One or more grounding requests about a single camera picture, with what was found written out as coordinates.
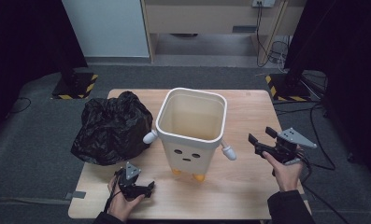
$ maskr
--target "bucket mouth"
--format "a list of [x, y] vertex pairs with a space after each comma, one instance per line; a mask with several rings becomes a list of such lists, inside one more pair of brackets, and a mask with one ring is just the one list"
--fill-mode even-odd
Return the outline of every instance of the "bucket mouth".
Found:
[[216, 145], [223, 136], [226, 110], [226, 99], [215, 92], [175, 88], [164, 99], [156, 129], [162, 140], [177, 138]]

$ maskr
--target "wall outlet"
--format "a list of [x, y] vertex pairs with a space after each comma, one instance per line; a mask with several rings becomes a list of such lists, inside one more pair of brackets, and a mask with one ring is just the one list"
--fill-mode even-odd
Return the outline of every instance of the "wall outlet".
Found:
[[275, 5], [276, 0], [253, 0], [252, 6], [253, 7], [259, 7], [262, 5], [262, 7], [273, 7]]

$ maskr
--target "gray carpet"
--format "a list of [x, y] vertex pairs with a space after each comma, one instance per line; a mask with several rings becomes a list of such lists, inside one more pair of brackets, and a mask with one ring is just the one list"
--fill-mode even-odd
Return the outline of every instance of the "gray carpet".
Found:
[[[277, 69], [92, 66], [99, 75], [90, 98], [106, 98], [112, 89], [238, 89], [268, 90], [264, 75]], [[28, 83], [20, 97], [31, 100], [22, 112], [11, 113], [0, 127], [0, 199], [31, 198], [62, 200], [78, 182], [82, 161], [70, 152], [80, 128], [83, 100], [52, 100], [59, 80], [52, 74]], [[29, 104], [19, 100], [13, 112]], [[275, 105], [280, 110], [311, 108], [313, 104]], [[362, 164], [349, 163], [348, 151], [338, 139], [323, 109], [313, 112], [321, 144], [336, 166], [335, 171], [313, 168], [306, 185], [340, 212], [350, 223], [371, 223], [371, 174]], [[278, 116], [282, 129], [294, 127], [317, 142], [308, 111]], [[310, 161], [331, 167], [321, 149], [308, 149]], [[317, 223], [343, 223], [321, 200], [307, 191]], [[67, 215], [68, 203], [0, 203], [0, 223], [92, 223]]]

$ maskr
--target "black stand base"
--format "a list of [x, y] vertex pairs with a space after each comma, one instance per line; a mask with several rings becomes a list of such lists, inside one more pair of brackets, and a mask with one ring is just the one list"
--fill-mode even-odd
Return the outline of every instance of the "black stand base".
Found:
[[289, 88], [285, 84], [285, 77], [285, 74], [271, 74], [266, 77], [266, 81], [275, 100], [310, 100], [310, 93], [304, 85], [298, 83], [294, 88]]
[[76, 73], [78, 85], [68, 86], [63, 78], [57, 83], [56, 88], [51, 93], [54, 99], [82, 99], [89, 96], [93, 86], [91, 86], [97, 76], [93, 73]]

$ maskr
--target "white bucket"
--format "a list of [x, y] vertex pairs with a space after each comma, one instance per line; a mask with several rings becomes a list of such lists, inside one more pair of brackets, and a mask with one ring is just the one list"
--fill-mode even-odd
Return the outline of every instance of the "white bucket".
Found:
[[166, 95], [156, 129], [174, 174], [204, 180], [221, 144], [226, 109], [225, 98], [213, 92], [175, 88]]

